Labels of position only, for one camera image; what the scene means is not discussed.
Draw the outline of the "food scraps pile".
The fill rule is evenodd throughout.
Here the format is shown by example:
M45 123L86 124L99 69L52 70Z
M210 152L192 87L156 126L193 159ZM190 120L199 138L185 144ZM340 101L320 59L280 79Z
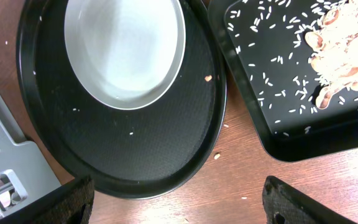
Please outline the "food scraps pile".
M358 1L339 1L320 18L318 29L305 34L313 50L311 68L324 80L315 100L320 110L349 88L358 92Z

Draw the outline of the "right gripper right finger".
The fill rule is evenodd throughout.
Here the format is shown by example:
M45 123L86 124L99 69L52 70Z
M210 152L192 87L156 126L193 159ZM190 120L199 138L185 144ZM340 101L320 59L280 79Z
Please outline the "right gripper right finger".
M265 180L262 203L268 224L353 223L272 175Z

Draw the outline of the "grey round plate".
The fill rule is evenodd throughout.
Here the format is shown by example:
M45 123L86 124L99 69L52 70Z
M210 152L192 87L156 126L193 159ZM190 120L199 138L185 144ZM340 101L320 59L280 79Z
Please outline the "grey round plate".
M85 90L119 110L159 100L185 54L179 0L69 0L64 38L70 65Z

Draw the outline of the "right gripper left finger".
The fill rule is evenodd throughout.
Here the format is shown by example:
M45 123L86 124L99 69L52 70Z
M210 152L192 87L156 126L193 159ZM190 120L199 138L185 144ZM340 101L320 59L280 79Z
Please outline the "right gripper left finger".
M0 224L88 224L94 203L94 180L85 176L50 192L0 219Z

